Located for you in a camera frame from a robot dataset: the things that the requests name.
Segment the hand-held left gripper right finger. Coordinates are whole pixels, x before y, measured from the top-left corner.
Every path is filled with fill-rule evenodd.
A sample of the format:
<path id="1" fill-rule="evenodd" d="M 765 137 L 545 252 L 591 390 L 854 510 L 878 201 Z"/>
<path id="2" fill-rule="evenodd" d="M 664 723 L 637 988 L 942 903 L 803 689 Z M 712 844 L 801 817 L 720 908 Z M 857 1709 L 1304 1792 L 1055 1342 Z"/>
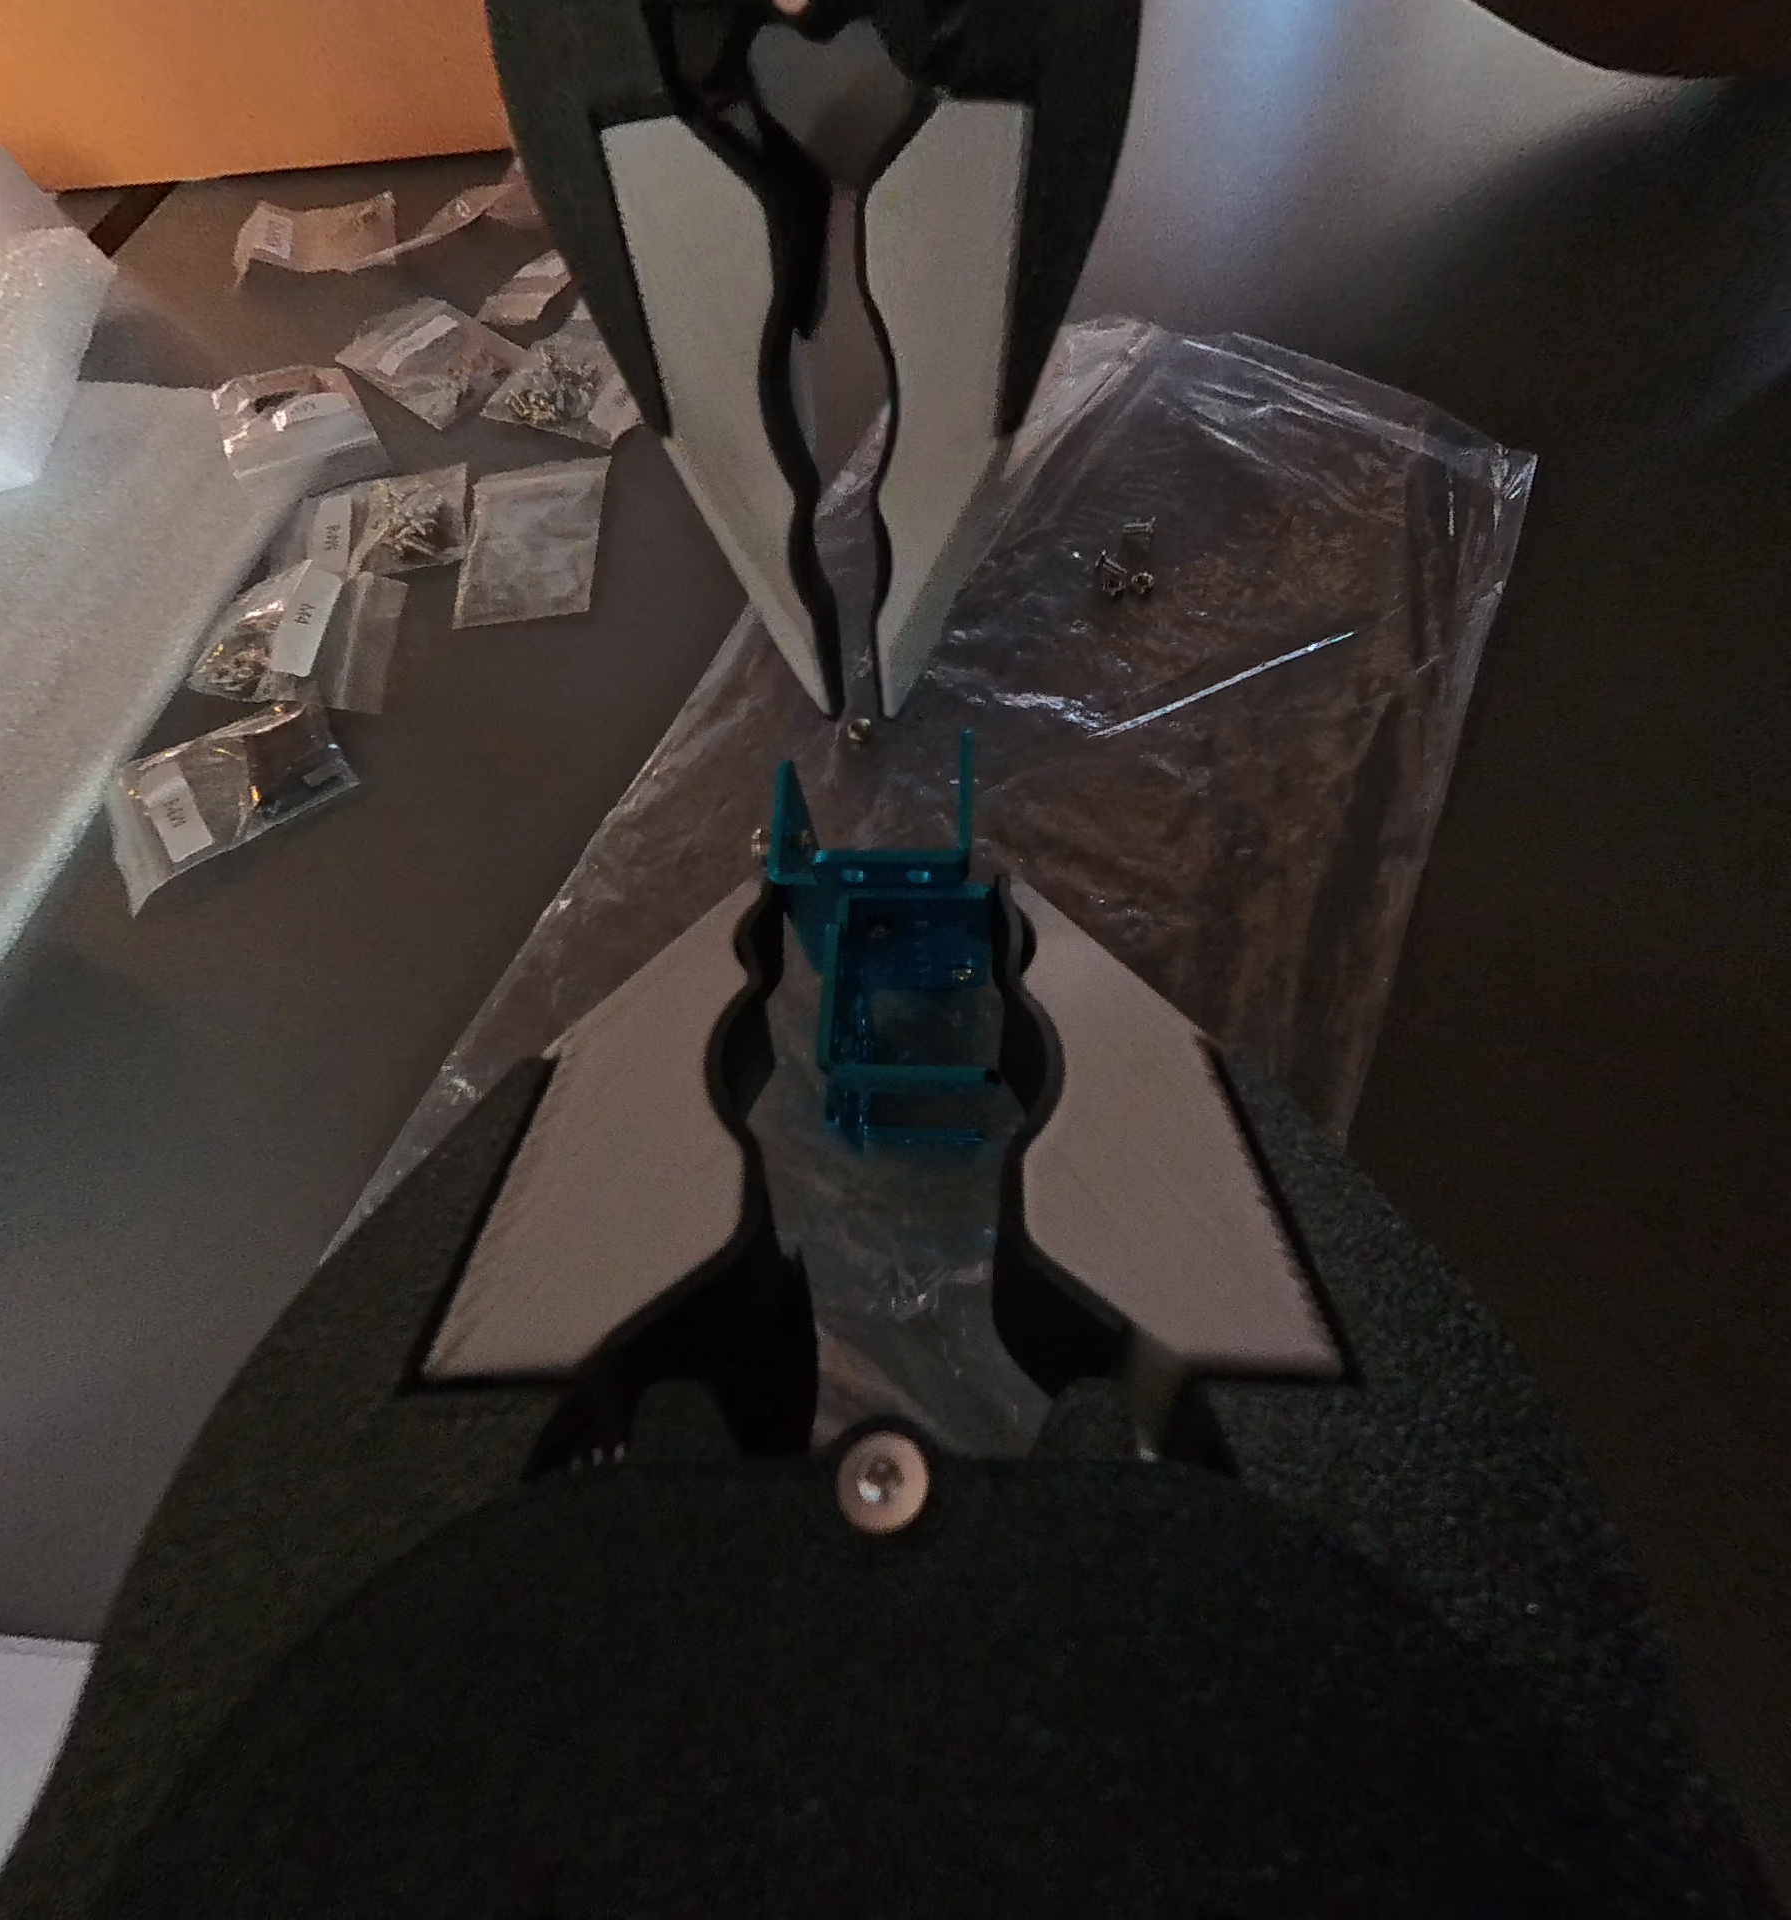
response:
<path id="1" fill-rule="evenodd" d="M 1007 910 L 1004 1353 L 1038 1385 L 1347 1380 L 1202 1029 L 1036 889 L 1009 889 Z"/>

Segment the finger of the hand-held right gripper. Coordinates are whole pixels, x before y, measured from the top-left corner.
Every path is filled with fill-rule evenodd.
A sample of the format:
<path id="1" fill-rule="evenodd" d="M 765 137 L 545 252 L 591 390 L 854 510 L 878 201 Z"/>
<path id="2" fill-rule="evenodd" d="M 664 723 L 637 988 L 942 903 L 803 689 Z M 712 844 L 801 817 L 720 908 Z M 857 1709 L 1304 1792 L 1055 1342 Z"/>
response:
<path id="1" fill-rule="evenodd" d="M 683 117 L 602 133 L 652 347 L 662 441 L 786 668 L 843 703 L 840 621 L 815 559 L 815 469 L 788 382 L 783 204 L 761 159 Z"/>
<path id="2" fill-rule="evenodd" d="M 859 265 L 891 372 L 874 660 L 892 717 L 981 557 L 1009 460 L 1009 325 L 1031 109 L 942 100 L 867 190 Z"/>

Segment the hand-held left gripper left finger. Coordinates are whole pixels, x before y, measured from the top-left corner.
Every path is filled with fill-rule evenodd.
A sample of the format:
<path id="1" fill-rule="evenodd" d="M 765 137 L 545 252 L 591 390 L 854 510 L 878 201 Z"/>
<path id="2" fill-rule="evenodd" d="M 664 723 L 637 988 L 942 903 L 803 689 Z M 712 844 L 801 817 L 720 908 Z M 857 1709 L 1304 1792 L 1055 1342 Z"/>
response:
<path id="1" fill-rule="evenodd" d="M 743 1156 L 709 1047 L 759 903 L 740 882 L 555 1043 L 423 1380 L 570 1376 L 734 1239 Z"/>

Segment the blue metal bracket assembly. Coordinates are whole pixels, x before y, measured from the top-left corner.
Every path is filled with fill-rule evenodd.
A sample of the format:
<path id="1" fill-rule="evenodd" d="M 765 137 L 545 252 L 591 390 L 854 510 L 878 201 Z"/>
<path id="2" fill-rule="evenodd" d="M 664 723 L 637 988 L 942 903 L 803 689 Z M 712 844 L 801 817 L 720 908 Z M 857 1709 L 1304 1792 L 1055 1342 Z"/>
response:
<path id="1" fill-rule="evenodd" d="M 764 873 L 816 978 L 815 1067 L 822 1117 L 854 1151 L 969 1151 L 978 1127 L 891 1122 L 889 1099 L 941 1095 L 963 1104 L 999 1084 L 997 1067 L 889 1058 L 877 1005 L 886 994 L 938 997 L 993 987 L 999 967 L 997 884 L 972 877 L 976 733 L 957 737 L 955 842 L 946 848 L 826 850 L 791 759 L 778 764 Z"/>

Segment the person's right forearm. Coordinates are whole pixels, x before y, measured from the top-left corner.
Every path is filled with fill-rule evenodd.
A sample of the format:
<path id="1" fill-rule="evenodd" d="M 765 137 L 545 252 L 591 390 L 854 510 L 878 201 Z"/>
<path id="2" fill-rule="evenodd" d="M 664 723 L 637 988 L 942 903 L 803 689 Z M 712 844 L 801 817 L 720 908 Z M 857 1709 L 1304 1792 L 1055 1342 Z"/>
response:
<path id="1" fill-rule="evenodd" d="M 1483 2 L 1482 9 L 1604 71 L 1666 79 L 1791 75 L 1791 2 Z"/>

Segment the orange cardboard box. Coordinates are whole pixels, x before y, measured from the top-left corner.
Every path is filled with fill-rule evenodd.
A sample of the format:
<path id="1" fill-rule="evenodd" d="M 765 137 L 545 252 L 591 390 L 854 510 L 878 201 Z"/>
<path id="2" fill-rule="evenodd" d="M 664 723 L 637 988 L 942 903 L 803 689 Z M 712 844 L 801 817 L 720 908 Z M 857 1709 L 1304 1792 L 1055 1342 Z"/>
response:
<path id="1" fill-rule="evenodd" d="M 43 188 L 510 145 L 478 2 L 0 2 L 0 147 Z"/>

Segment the group of small hardware bags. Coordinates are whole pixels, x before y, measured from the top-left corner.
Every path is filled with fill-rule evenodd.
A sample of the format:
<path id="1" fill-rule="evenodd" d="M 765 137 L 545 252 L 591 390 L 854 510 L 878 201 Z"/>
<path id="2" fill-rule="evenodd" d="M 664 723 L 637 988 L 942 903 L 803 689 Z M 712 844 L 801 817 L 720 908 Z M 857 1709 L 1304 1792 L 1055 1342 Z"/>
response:
<path id="1" fill-rule="evenodd" d="M 126 762 L 104 797 L 127 908 L 356 791 L 341 715 L 380 715 L 417 575 L 453 580 L 456 631 L 588 613 L 615 445 L 640 426 L 585 301 L 534 253 L 476 310 L 402 301 L 329 366 L 210 396 L 242 480 L 300 497 L 249 583 L 192 646 L 187 689 L 234 715 Z"/>

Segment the clear plastic bag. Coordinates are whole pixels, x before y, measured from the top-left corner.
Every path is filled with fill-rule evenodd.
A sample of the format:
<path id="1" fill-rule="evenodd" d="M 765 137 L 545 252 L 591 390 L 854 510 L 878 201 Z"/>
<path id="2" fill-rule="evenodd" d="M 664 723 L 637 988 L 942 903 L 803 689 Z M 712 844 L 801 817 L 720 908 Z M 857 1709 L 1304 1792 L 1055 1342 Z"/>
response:
<path id="1" fill-rule="evenodd" d="M 1531 459 L 1423 402 L 1239 337 L 1132 320 L 1067 329 L 1002 475 L 997 533 L 903 711 L 867 748 L 801 705 L 755 613 L 537 925 L 447 1084 L 427 1158 L 323 1263 L 271 1341 L 327 1385 L 354 1370 L 387 1446 L 443 1431 L 504 1484 L 630 1449 L 681 1383 L 747 1456 L 818 1456 L 889 1430 L 900 1452 L 1049 1452 L 1076 1398 L 1146 1456 L 1208 1461 L 1206 1386 L 1362 1377 L 1315 1204 L 1271 1143 L 1256 1069 L 1341 1132 L 1360 1095 Z M 1155 517 L 1148 550 L 1122 522 Z M 1106 597 L 1106 550 L 1146 599 Z M 877 1005 L 897 1061 L 997 1067 L 963 1104 L 891 1122 L 981 1130 L 969 1151 L 854 1151 L 822 1117 L 816 978 L 764 873 L 778 764 L 826 850 L 955 842 L 976 733 L 972 877 L 997 884 L 997 980 Z M 734 1239 L 570 1376 L 427 1383 L 423 1362 L 573 1021 L 745 880 L 749 983 L 709 1080 L 743 1156 Z M 993 1314 L 1020 1104 L 1002 1080 L 1007 894 L 1027 884 L 1194 1021 L 1311 1269 L 1343 1383 L 1038 1385 Z"/>

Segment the white foam sheet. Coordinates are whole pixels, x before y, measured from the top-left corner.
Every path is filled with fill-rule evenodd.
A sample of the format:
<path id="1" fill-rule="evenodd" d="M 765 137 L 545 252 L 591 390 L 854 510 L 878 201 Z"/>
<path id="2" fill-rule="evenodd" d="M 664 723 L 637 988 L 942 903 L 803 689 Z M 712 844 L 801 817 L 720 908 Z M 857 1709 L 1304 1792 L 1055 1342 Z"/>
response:
<path id="1" fill-rule="evenodd" d="M 295 497 L 232 475 L 208 390 L 134 382 L 0 496 L 0 966 Z"/>

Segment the white foam frame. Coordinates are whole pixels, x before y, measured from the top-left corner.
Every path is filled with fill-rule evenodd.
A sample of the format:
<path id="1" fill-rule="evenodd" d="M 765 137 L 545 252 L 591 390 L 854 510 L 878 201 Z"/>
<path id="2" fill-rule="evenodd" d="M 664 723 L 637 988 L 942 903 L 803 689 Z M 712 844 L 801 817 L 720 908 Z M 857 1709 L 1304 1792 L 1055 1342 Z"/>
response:
<path id="1" fill-rule="evenodd" d="M 75 227 L 0 237 L 0 493 L 40 477 L 114 273 Z"/>

